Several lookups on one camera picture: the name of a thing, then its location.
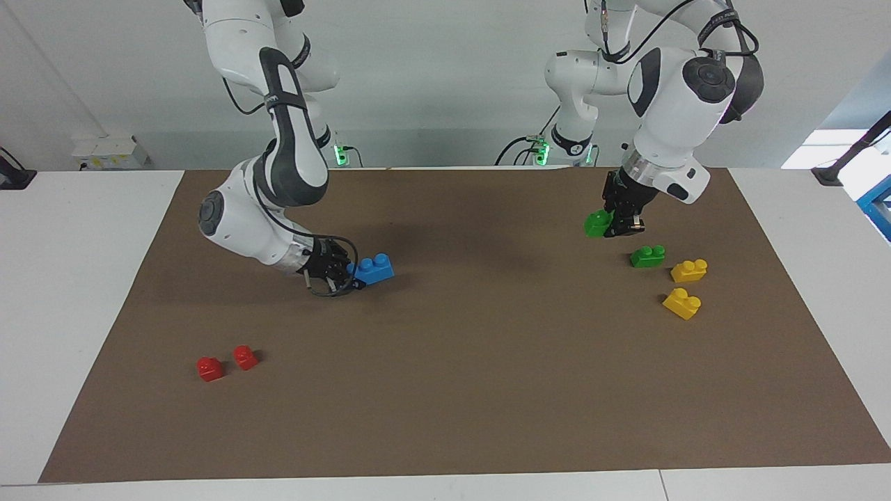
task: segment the yellow lego brick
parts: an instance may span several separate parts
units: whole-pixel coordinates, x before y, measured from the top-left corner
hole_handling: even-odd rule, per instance
[[[676,315],[684,320],[690,320],[699,311],[702,301],[695,296],[691,296],[685,289],[678,287],[668,294],[662,305],[672,310]]]
[[[706,275],[708,263],[704,259],[684,261],[672,268],[671,277],[674,283],[698,282]]]

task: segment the green lego brick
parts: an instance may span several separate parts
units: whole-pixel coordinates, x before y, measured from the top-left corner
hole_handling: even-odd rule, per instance
[[[613,213],[600,209],[584,221],[584,234],[588,238],[601,238],[612,224]]]
[[[662,264],[666,260],[666,248],[661,245],[650,247],[644,245],[631,255],[631,264],[636,268],[652,268]]]

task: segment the brown table surface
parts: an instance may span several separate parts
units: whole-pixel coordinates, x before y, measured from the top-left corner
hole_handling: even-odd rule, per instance
[[[187,172],[43,482],[891,462],[730,175],[584,236],[605,169],[334,171],[290,216],[389,253],[336,300],[206,241]],[[664,266],[629,255],[663,244]],[[670,267],[707,259],[684,322]],[[243,372],[232,349],[262,361]],[[202,356],[226,360],[205,383]]]

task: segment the red cube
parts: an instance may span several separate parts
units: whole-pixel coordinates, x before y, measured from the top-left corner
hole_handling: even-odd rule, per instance
[[[206,382],[223,377],[223,364],[212,357],[203,357],[198,360],[198,375]]]
[[[241,370],[243,371],[247,371],[259,363],[254,352],[250,350],[250,346],[246,344],[242,344],[240,347],[236,348],[232,354],[233,357],[235,357],[235,363],[238,364],[238,367],[241,367]]]

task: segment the white robotic arm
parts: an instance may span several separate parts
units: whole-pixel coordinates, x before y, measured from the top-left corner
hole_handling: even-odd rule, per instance
[[[693,31],[699,50],[660,47],[639,58],[645,40],[629,54],[638,7],[662,16],[659,26],[671,19]],[[596,96],[628,95],[642,124],[603,197],[614,213],[607,236],[639,233],[642,208],[658,192],[685,203],[702,194],[709,175],[693,150],[754,104],[763,75],[730,0],[590,0],[585,27],[599,50],[556,53],[546,68],[560,98],[548,141],[554,160],[577,165],[593,136]]]
[[[263,96],[275,139],[266,150],[240,163],[201,204],[199,226],[213,243],[257,259],[287,274],[326,281],[335,296],[361,287],[347,272],[349,258],[335,241],[311,234],[288,220],[284,209],[321,200],[328,169],[320,150],[323,121],[304,95],[337,84],[331,61],[310,51],[309,39],[295,34],[290,18],[303,10],[300,0],[186,0],[201,17],[210,60],[227,80]],[[299,49],[289,57],[280,42]]]

